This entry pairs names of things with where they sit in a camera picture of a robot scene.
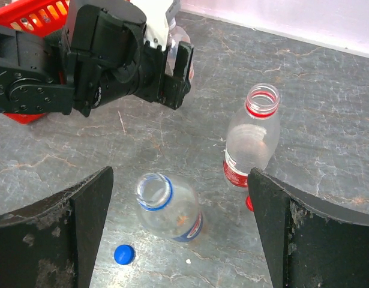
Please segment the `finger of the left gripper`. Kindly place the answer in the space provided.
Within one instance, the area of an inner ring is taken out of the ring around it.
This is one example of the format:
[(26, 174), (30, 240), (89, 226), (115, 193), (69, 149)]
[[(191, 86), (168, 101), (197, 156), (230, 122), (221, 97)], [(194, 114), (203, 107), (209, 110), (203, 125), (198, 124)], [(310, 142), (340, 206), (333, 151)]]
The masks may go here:
[(182, 105), (185, 96), (191, 90), (189, 76), (193, 49), (194, 46), (192, 44), (180, 41), (173, 75), (165, 76), (164, 105), (171, 109), (178, 109)]

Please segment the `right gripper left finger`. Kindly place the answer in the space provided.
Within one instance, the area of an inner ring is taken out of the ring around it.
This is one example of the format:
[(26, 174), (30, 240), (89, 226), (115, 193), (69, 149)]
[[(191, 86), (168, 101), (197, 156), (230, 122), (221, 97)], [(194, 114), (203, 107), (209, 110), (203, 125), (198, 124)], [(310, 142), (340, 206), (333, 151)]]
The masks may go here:
[(0, 287), (89, 287), (112, 190), (107, 166), (0, 215)]

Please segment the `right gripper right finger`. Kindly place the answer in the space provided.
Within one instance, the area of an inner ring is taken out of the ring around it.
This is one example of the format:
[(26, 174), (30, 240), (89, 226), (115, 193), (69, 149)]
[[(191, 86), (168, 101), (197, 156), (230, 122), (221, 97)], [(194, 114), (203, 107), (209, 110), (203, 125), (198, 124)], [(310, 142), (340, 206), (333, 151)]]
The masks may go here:
[(257, 168), (248, 192), (273, 287), (369, 287), (369, 214)]

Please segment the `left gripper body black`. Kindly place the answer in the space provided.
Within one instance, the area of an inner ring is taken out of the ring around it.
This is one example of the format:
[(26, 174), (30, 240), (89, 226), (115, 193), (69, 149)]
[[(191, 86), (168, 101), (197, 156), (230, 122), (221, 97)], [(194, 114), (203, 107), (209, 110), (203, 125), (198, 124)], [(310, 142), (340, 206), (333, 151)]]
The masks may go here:
[(166, 74), (166, 64), (171, 46), (165, 51), (143, 46), (141, 64), (129, 83), (126, 95), (135, 95), (148, 102), (178, 105), (178, 83)]

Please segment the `blue bottle cap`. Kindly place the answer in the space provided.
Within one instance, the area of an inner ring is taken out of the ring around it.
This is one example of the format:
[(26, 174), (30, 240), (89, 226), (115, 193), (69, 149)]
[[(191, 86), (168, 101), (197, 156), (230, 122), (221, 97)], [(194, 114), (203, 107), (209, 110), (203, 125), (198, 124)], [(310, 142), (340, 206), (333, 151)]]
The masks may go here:
[(113, 254), (113, 258), (117, 264), (128, 265), (135, 257), (135, 250), (131, 245), (122, 244), (119, 245)]

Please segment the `red bottle cap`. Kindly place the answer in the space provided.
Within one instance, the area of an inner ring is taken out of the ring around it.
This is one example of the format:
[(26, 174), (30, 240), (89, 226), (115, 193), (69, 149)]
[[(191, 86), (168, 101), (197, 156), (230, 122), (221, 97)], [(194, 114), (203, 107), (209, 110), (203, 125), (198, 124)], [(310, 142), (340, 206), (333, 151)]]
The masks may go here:
[(253, 209), (253, 204), (252, 204), (252, 202), (251, 202), (251, 197), (250, 197), (250, 196), (247, 196), (247, 197), (246, 197), (245, 204), (246, 204), (246, 207), (247, 207), (251, 212), (253, 212), (253, 211), (254, 211), (254, 209)]

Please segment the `red label clear bottle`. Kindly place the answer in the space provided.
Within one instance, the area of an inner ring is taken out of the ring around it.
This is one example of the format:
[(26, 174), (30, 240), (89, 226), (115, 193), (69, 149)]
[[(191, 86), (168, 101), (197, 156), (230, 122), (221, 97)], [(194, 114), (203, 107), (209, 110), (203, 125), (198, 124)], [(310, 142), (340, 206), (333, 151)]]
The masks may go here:
[(258, 83), (232, 116), (223, 160), (223, 173), (229, 188), (247, 191), (250, 170), (267, 167), (280, 138), (280, 98), (275, 86)]

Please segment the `blue label pepsi bottle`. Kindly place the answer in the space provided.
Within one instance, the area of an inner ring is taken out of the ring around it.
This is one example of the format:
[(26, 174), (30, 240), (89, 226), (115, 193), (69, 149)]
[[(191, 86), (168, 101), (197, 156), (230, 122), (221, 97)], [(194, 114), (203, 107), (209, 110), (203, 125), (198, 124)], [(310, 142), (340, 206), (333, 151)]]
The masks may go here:
[(136, 184), (136, 211), (142, 226), (155, 236), (188, 243), (203, 228), (197, 193), (184, 178), (146, 173)]

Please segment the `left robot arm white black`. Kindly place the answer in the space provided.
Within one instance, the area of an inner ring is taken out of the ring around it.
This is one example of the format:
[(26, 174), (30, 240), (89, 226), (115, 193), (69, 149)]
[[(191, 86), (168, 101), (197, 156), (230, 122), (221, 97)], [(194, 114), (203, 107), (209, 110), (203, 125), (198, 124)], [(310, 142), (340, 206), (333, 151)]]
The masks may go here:
[(171, 109), (190, 92), (193, 45), (166, 66), (179, 1), (17, 1), (0, 7), (0, 113), (89, 116), (135, 95)]

